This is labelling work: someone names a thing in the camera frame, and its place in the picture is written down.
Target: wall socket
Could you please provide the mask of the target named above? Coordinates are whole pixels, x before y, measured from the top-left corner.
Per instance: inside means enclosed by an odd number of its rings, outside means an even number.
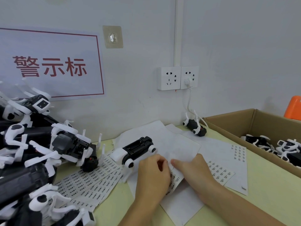
[[[188,89],[185,80],[191,79],[192,87],[198,87],[199,67],[182,67],[181,68],[181,89]]]
[[[158,67],[157,89],[179,89],[181,86],[181,67]]]

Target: light green tabletop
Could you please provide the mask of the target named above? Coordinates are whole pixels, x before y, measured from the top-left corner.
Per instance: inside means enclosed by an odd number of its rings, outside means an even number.
[[[188,130],[184,126],[179,126],[179,128]],[[235,143],[209,128],[206,136],[228,143]],[[106,152],[113,149],[112,140],[102,141],[102,143],[106,144]],[[232,191],[287,226],[301,225],[301,179],[249,150],[247,156],[249,195],[245,196]],[[72,163],[61,165],[58,168],[56,182],[77,170],[79,168]],[[118,225],[133,201],[134,198],[127,183],[118,183],[109,197],[94,211],[97,226]],[[172,226],[174,224],[162,207],[159,206],[150,225]],[[192,225],[215,226],[227,224],[215,212],[204,206],[186,224],[186,226]]]

